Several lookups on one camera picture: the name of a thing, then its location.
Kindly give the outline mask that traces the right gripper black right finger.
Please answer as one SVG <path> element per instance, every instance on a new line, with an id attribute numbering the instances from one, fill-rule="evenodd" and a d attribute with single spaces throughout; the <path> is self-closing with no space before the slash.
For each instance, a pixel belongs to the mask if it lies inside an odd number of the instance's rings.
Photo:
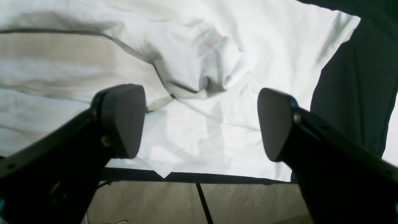
<path id="1" fill-rule="evenodd" d="M 293 170 L 315 224 L 396 224 L 397 168 L 300 108 L 284 92 L 257 101 L 269 160 Z"/>

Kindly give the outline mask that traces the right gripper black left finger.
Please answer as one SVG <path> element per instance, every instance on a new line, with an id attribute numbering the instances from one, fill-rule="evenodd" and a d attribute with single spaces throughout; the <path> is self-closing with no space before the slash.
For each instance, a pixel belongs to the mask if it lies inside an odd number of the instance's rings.
<path id="1" fill-rule="evenodd" d="M 143 86 L 107 88 L 66 124 L 1 159 L 1 223 L 81 223 L 108 162 L 138 154 L 145 114 Z"/>

